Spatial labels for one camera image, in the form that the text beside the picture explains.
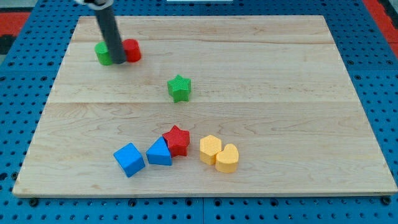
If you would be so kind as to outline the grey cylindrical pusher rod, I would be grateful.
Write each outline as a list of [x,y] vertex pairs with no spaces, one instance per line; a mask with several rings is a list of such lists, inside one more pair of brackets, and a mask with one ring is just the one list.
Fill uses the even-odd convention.
[[96,7],[96,20],[108,48],[111,60],[115,64],[122,64],[126,61],[126,54],[123,48],[112,3],[100,3],[99,5],[96,5]]

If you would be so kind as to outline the white rod mount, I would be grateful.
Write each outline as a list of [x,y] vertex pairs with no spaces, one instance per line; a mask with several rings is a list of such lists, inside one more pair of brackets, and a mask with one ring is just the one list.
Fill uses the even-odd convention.
[[114,0],[75,0],[76,3],[88,6],[92,10],[103,10],[113,5]]

